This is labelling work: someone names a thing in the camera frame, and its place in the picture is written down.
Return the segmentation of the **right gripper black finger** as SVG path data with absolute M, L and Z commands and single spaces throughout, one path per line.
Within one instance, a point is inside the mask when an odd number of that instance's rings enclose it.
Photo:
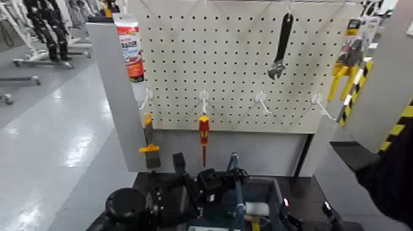
M 321 209 L 331 224 L 331 231 L 345 231 L 344 223 L 339 213 L 328 202 L 323 202 Z
M 288 218 L 289 216 L 288 207 L 289 207 L 288 199 L 283 198 L 281 201 L 280 208 L 279 208 L 278 216 L 282 224 L 286 227 L 286 229 L 288 231 L 292 231 L 293 225 L 290 223 L 289 218 Z

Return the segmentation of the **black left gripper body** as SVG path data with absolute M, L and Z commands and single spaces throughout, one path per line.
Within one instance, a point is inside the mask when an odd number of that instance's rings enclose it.
M 197 204 L 201 207 L 213 207 L 222 202 L 222 196 L 228 191 L 228 172 L 209 168 L 197 175 L 200 195 Z

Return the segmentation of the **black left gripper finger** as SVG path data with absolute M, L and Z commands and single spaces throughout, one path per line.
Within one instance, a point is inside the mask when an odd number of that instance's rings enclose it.
M 236 188 L 238 182 L 243 186 L 250 179 L 250 175 L 243 168 L 232 168 L 227 170 L 227 174 L 227 182 L 230 188 Z
M 186 174 L 186 162 L 182 152 L 173 154 L 173 167 L 176 174 Z

